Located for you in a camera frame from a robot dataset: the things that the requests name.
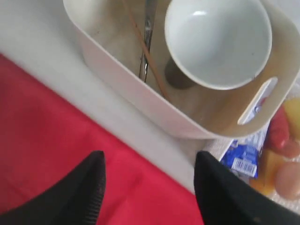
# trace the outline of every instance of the white bowl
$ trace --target white bowl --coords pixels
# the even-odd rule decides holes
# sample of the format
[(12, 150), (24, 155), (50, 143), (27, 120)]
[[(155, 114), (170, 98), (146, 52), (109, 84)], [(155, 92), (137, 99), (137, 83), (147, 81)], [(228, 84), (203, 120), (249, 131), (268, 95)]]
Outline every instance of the white bowl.
[(173, 0), (165, 38), (182, 72), (217, 90), (252, 81), (272, 47), (270, 20), (259, 0)]

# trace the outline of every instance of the red tablecloth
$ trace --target red tablecloth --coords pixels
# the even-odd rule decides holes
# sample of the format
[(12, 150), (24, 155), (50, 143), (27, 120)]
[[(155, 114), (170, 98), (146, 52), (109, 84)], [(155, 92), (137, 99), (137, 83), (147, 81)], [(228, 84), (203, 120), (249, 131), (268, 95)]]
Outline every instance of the red tablecloth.
[(0, 55), (0, 213), (51, 187), (93, 150), (106, 158), (99, 224), (203, 224), (194, 195)]

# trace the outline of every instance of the metal spoon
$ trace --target metal spoon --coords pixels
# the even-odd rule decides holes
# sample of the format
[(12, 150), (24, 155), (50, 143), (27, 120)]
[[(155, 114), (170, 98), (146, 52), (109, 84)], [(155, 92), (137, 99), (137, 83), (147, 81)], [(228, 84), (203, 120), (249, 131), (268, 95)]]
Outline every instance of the metal spoon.
[[(145, 3), (144, 41), (148, 48), (148, 51), (150, 51), (157, 0), (145, 0), (145, 1), (146, 1), (146, 3)], [(146, 82), (147, 73), (148, 73), (148, 62), (147, 62), (147, 59), (146, 59), (144, 53), (142, 53), (139, 78), (141, 80), (143, 80), (144, 82)]]

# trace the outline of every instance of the barcode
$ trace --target barcode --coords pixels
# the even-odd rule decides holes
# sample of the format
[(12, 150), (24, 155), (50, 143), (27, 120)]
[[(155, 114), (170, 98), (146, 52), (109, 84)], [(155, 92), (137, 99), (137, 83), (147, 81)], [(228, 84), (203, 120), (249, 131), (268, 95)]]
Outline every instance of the barcode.
[(257, 166), (246, 160), (234, 158), (232, 169), (250, 177), (254, 177), (257, 170)]

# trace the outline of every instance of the snack package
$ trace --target snack package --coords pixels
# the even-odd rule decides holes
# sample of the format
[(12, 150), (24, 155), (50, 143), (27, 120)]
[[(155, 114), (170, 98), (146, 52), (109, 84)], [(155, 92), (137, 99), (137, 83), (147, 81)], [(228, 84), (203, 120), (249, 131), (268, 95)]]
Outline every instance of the snack package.
[[(246, 122), (253, 119), (259, 109), (260, 105), (256, 106)], [(246, 175), (251, 178), (257, 178), (258, 159), (266, 138), (268, 126), (269, 124), (266, 124), (257, 133), (234, 140), (221, 159), (221, 163), (233, 172), (238, 172), (237, 175), (241, 175), (241, 177)]]

